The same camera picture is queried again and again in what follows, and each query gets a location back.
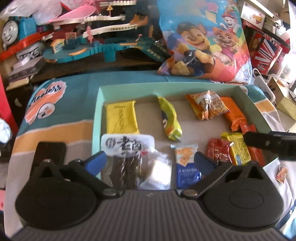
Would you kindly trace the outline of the blue white cracker packet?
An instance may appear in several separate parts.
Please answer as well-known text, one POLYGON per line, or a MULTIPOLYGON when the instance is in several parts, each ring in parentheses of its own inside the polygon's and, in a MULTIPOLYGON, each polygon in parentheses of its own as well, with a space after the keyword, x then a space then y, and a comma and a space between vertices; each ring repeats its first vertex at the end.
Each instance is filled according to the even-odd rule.
POLYGON ((201 180, 202 175, 194 163, 198 144, 171 145, 176 157, 176 180, 178 189, 187 189, 201 180))

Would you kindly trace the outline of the mint green cardboard box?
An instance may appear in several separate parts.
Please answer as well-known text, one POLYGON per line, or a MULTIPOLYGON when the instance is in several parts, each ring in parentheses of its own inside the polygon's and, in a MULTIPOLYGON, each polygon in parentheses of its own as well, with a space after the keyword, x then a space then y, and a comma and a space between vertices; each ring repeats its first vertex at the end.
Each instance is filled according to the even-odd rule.
POLYGON ((230 132, 230 124, 223 116, 211 120, 198 120, 186 100, 186 94, 213 90, 219 96, 231 97, 243 112, 249 124, 254 124, 260 133, 269 133, 271 128, 259 111, 252 97, 261 97, 262 103, 268 99, 261 95, 259 89, 248 85, 231 85, 201 82, 159 82, 109 85, 99 88, 93 123, 92 153, 100 151, 101 136, 106 133, 105 106, 110 103, 134 100, 138 129, 141 134, 151 135, 155 148, 170 156, 174 162, 173 144, 164 132, 162 115, 157 97, 166 98, 175 108, 183 134, 183 145, 198 144, 199 151, 205 152, 211 138, 219 138, 223 132, 230 132))

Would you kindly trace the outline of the clear plastic snack pouch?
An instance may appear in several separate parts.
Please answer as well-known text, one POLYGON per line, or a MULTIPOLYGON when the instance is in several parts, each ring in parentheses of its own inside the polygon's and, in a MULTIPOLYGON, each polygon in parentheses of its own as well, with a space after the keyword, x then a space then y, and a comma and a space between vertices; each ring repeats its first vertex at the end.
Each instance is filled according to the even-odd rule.
POLYGON ((171 188, 172 161, 165 153, 155 149, 141 152, 140 190, 169 190, 171 188))

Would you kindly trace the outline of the orange snack bar packet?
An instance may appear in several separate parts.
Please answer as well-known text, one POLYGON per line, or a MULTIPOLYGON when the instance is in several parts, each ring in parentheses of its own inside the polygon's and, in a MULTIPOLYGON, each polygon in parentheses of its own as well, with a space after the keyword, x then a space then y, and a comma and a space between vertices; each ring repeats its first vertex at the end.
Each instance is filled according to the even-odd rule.
POLYGON ((230 122, 231 130, 233 132, 240 130, 240 125, 247 123, 246 117, 231 97, 221 97, 221 100, 229 109, 229 112, 225 113, 224 116, 230 122))

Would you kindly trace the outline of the yellow Winsun snack bar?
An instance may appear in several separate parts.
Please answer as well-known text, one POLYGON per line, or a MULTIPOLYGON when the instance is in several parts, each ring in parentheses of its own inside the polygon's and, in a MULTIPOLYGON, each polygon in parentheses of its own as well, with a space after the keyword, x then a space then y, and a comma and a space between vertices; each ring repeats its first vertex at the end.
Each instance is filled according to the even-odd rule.
POLYGON ((133 100, 105 106, 106 133, 139 134, 135 103, 133 100))

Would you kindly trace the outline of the teal toy race track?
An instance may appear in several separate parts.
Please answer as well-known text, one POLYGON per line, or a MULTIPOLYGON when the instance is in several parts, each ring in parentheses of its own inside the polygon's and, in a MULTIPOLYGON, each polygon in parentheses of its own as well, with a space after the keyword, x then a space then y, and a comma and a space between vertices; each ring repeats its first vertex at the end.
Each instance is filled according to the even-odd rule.
POLYGON ((49 20, 54 32, 43 53, 48 63, 67 63, 95 54, 114 62, 117 52, 137 49, 157 62, 169 57, 159 26, 157 1, 87 1, 49 20))

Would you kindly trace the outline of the Thomas train toy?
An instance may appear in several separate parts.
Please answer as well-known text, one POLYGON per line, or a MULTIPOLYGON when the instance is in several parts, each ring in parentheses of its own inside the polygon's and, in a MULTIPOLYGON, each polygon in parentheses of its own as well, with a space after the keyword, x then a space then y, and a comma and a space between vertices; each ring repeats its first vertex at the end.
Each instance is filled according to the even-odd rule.
POLYGON ((1 35, 4 50, 12 44, 35 34, 36 28, 36 22, 32 15, 10 16, 3 26, 1 35))

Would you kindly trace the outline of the white HKS box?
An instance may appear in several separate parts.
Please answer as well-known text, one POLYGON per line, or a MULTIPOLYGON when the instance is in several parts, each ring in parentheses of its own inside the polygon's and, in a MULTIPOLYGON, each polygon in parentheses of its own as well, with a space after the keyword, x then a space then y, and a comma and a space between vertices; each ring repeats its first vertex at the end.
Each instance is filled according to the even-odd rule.
POLYGON ((30 59, 35 59, 39 56, 43 55, 44 50, 46 49, 46 45, 42 42, 36 42, 29 47, 22 49, 16 53, 16 57, 18 60, 23 60, 26 57, 30 59))

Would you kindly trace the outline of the white label braised meat pack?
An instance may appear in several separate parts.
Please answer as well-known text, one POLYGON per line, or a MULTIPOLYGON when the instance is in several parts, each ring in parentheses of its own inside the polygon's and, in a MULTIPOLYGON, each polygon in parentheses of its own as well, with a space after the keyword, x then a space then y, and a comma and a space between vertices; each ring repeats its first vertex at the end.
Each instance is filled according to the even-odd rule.
POLYGON ((142 156, 155 148, 154 137, 141 134, 104 134, 100 150, 107 161, 101 180, 117 189, 137 189, 142 183, 142 156))

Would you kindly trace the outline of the Union Jack red box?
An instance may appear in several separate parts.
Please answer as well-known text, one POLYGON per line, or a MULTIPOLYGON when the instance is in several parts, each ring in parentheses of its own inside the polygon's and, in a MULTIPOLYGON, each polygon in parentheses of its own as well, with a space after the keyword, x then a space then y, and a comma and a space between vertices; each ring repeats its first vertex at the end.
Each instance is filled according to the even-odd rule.
POLYGON ((252 67, 262 75, 267 75, 276 61, 279 61, 276 66, 280 68, 283 57, 290 51, 287 43, 258 31, 253 34, 248 49, 252 67))

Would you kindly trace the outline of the red crinkled snack packet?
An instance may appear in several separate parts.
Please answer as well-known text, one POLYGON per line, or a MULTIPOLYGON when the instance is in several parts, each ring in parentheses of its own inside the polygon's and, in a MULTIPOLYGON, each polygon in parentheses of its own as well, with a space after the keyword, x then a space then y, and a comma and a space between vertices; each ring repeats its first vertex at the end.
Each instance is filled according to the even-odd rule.
POLYGON ((231 142, 220 138, 212 138, 208 141, 206 156, 214 161, 230 162, 231 142))

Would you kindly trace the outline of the orange noodle snack packet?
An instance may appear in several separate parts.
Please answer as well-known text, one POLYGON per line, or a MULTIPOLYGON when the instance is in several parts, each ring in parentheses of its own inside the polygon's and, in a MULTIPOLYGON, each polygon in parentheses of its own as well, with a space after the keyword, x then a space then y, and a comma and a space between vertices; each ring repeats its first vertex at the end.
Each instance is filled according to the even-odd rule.
POLYGON ((220 96, 212 90, 195 94, 187 94, 186 99, 196 117, 202 121, 210 120, 216 116, 230 112, 220 96))

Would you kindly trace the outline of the yellow green cartoon snack packet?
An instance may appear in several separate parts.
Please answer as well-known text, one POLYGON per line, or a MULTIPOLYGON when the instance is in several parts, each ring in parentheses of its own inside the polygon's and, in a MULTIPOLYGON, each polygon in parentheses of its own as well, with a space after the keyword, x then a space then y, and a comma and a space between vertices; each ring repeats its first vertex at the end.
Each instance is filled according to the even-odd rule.
POLYGON ((166 136, 172 141, 180 142, 183 131, 177 120, 177 113, 174 106, 167 99, 160 96, 158 96, 158 103, 162 113, 166 136))

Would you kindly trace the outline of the long red snack packet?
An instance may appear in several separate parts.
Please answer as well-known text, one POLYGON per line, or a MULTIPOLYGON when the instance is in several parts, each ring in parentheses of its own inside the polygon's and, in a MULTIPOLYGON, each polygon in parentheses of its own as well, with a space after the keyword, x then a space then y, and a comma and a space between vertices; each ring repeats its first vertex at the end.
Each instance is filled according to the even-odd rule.
MULTIPOLYGON (((239 126, 240 126, 243 134, 245 134, 249 131, 257 132, 255 125, 254 124, 248 125, 248 123, 245 120, 241 121, 239 126)), ((247 145, 247 148, 248 148, 251 160, 257 161, 260 164, 260 166, 262 166, 262 167, 265 166, 266 161, 265 161, 265 157, 263 155, 262 150, 255 148, 255 147, 251 147, 249 145, 247 145)))

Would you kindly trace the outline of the yellow square snack packet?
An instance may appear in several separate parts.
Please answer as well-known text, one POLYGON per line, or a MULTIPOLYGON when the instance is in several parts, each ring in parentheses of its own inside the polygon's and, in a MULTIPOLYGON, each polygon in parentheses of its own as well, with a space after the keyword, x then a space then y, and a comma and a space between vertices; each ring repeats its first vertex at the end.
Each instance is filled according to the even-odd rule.
POLYGON ((224 132, 221 137, 230 142, 230 157, 233 165, 243 166, 251 160, 243 134, 224 132))

